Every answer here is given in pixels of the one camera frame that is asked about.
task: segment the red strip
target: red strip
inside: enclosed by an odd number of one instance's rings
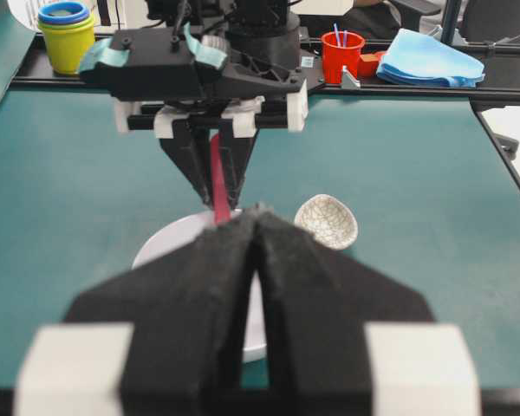
[[[214,193],[214,219],[216,224],[224,223],[231,219],[231,212],[227,202],[227,190],[225,189],[224,169],[219,156],[219,134],[210,141],[211,158],[211,187]]]

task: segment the green tabletop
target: green tabletop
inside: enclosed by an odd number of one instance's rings
[[[520,191],[468,101],[318,97],[302,134],[264,131],[242,205],[293,218],[317,193],[359,221],[346,251],[464,331],[482,387],[520,387]],[[36,328],[203,208],[149,132],[102,94],[13,91],[0,107],[0,387]],[[263,364],[245,384],[265,383]]]

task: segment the red cup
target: red cup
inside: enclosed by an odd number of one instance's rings
[[[345,32],[339,32],[341,45]],[[358,64],[361,59],[361,50],[366,44],[364,38],[352,32],[347,32],[347,45],[337,46],[335,32],[322,36],[323,76],[328,84],[341,84],[343,66],[348,72],[358,76]]]

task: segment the yellow cup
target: yellow cup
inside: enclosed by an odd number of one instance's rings
[[[79,23],[53,25],[39,22],[50,64],[59,74],[77,74],[79,62],[94,44],[94,17]]]

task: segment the folded towel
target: folded towel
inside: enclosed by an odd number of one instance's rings
[[[451,88],[474,88],[485,77],[477,59],[407,29],[399,30],[377,75],[393,83]]]

